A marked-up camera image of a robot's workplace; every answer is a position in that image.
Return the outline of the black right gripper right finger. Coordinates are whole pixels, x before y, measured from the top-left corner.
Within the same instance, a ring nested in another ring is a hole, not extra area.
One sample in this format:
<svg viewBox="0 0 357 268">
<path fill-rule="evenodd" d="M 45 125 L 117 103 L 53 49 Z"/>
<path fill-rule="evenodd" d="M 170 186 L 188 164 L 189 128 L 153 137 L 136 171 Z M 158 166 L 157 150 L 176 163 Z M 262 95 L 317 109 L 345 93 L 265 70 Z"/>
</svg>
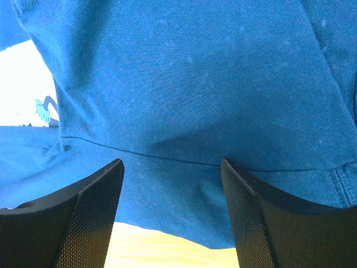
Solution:
<svg viewBox="0 0 357 268">
<path fill-rule="evenodd" d="M 317 204 L 221 162 L 240 267 L 355 267 L 356 208 Z"/>
</svg>

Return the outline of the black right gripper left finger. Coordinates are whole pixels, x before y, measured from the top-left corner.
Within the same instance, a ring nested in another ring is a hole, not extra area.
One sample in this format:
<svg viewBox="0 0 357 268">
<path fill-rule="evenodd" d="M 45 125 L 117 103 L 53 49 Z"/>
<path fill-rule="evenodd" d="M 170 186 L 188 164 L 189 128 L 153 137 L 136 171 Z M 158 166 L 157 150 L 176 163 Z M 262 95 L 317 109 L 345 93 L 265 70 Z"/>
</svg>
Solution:
<svg viewBox="0 0 357 268">
<path fill-rule="evenodd" d="M 1 267 L 104 267 L 122 189 L 116 159 L 51 194 L 1 209 Z"/>
</svg>

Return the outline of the blue Mickey print t-shirt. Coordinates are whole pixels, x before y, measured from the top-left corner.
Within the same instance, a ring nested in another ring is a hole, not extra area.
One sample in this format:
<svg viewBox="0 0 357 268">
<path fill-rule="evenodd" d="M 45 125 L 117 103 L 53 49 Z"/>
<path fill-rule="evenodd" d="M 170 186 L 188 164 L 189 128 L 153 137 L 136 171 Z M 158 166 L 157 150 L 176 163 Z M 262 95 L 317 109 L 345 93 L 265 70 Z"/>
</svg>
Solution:
<svg viewBox="0 0 357 268">
<path fill-rule="evenodd" d="M 2 207 L 121 159 L 117 221 L 230 248 L 224 158 L 356 204 L 355 1 L 2 1 L 1 50 L 24 41 L 59 119 L 1 128 Z"/>
</svg>

